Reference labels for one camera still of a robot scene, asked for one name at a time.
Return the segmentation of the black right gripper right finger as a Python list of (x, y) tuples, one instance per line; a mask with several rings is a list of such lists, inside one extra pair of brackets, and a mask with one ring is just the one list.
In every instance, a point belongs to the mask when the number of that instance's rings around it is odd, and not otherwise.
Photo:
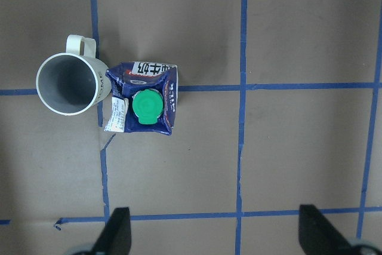
[(304, 254), (358, 254), (358, 249), (312, 204), (299, 207), (298, 241)]

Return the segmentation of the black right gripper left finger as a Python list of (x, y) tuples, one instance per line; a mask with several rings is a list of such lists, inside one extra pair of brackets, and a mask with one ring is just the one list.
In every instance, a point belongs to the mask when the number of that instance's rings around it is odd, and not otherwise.
[(114, 209), (91, 254), (129, 254), (132, 245), (130, 209)]

